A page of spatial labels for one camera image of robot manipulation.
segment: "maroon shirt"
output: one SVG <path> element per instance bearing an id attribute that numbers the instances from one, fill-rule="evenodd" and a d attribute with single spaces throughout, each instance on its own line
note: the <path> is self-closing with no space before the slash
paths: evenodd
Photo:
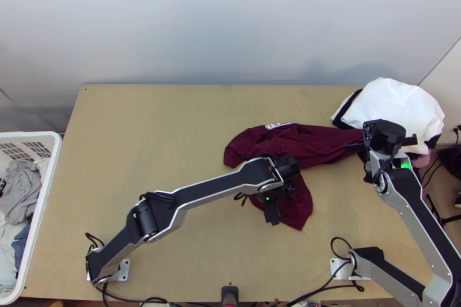
<path id="1" fill-rule="evenodd" d="M 259 153 L 293 156 L 301 169 L 319 164 L 335 163 L 351 154 L 344 151 L 347 144 L 362 139 L 362 130 L 340 130 L 332 127 L 309 126 L 298 123 L 276 123 L 248 128 L 232 139 L 224 150 L 224 164 L 235 168 Z M 312 196 L 299 175 L 293 179 L 295 192 L 278 200 L 281 221 L 301 230 L 312 214 Z M 251 203 L 264 210 L 255 195 Z"/>

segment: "white laundry basket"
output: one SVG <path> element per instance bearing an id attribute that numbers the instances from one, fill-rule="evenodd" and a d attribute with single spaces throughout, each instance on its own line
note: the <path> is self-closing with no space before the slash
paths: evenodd
<path id="1" fill-rule="evenodd" d="M 37 200 L 37 206 L 33 213 L 31 229 L 27 238 L 24 255 L 19 267 L 17 279 L 3 278 L 0 285 L 0 305 L 8 305 L 15 301 L 24 289 L 27 272 L 31 264 L 31 258 L 35 241 L 43 213 L 47 204 L 50 191 L 51 179 L 54 174 L 61 149 L 61 137 L 54 132 L 5 132 L 0 133 L 0 177 L 5 178 L 5 169 L 11 161 L 30 160 L 35 161 L 49 157 L 48 168 L 43 179 L 43 184 Z M 0 266 L 0 275 L 5 267 Z"/>

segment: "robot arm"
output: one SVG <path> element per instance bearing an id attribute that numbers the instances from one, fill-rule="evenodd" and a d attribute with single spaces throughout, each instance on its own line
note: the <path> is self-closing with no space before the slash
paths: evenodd
<path id="1" fill-rule="evenodd" d="M 126 280 L 119 275 L 126 256 L 144 243 L 154 242 L 181 227 L 187 210 L 241 192 L 258 194 L 266 204 L 273 205 L 277 192 L 289 187 L 290 179 L 299 174 L 296 160 L 261 157 L 245 162 L 238 171 L 179 188 L 173 192 L 148 192 L 130 210 L 125 227 L 105 246 L 95 248 L 86 256 L 88 279 L 93 285 Z"/>
<path id="2" fill-rule="evenodd" d="M 433 271 L 432 279 L 422 285 L 388 263 L 378 247 L 352 249 L 349 270 L 372 278 L 404 306 L 461 307 L 461 257 L 423 201 L 410 159 L 400 150 L 404 139 L 405 129 L 395 123 L 365 123 L 365 170 L 377 194 L 404 220 Z"/>

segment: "white cloth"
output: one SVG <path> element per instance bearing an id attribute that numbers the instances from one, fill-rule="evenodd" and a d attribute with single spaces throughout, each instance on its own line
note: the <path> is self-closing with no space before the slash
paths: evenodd
<path id="1" fill-rule="evenodd" d="M 333 120 L 341 110 L 333 114 Z M 437 100 L 419 86 L 408 85 L 389 78 L 369 82 L 341 117 L 341 122 L 353 128 L 362 128 L 365 121 L 383 119 L 400 124 L 407 137 L 416 134 L 418 145 L 404 146 L 402 150 L 428 154 L 424 143 L 442 133 L 445 114 Z"/>
<path id="2" fill-rule="evenodd" d="M 12 225 L 5 221 L 5 214 L 0 211 L 0 266 L 5 267 L 10 272 L 16 272 L 14 266 L 14 249 L 11 243 L 14 241 L 14 237 L 18 235 L 24 227 L 27 225 L 27 221 L 20 222 Z"/>
<path id="3" fill-rule="evenodd" d="M 50 159 L 49 158 L 41 158 L 39 160 L 34 161 L 34 163 L 37 165 L 37 168 L 39 169 L 40 182 L 43 185 L 43 180 L 45 179 L 45 174 L 47 173 L 48 163 L 50 163 Z"/>

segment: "tabletop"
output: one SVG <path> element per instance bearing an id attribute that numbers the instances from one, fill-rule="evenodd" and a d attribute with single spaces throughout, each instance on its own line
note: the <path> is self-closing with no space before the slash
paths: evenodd
<path id="1" fill-rule="evenodd" d="M 225 146 L 269 123 L 331 126 L 352 86 L 86 85 L 74 106 L 51 185 L 23 296 L 100 300 L 86 281 L 89 232 L 109 241 L 146 191 L 174 190 L 232 169 Z M 108 290 L 126 298 L 219 301 L 239 287 L 242 301 L 281 301 L 330 277 L 330 240 L 378 246 L 421 283 L 430 268 L 405 224 L 362 180 L 358 157 L 302 170 L 313 214 L 299 232 L 265 223 L 232 197 L 190 210 L 184 225 L 133 252 L 128 281 Z M 375 282 L 330 290 L 319 300 L 389 297 Z"/>

